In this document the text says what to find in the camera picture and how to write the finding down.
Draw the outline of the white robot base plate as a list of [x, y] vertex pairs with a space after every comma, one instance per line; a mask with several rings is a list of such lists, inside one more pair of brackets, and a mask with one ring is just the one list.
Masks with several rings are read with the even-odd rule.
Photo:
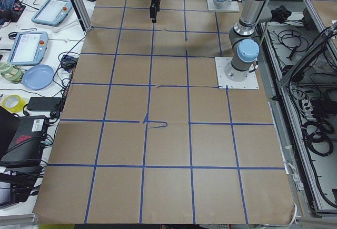
[[259, 89], [253, 64], [247, 71], [237, 71], [231, 57], [215, 57], [218, 87], [222, 89]]

